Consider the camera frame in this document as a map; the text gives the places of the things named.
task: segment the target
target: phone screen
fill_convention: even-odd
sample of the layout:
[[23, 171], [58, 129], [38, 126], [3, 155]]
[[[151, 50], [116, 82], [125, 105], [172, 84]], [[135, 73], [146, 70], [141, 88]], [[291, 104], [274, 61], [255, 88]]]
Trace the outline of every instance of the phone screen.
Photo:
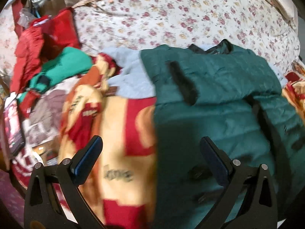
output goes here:
[[14, 99], [4, 110], [4, 122], [6, 138], [9, 143], [10, 152], [15, 156], [24, 146], [24, 140], [20, 128], [17, 101]]

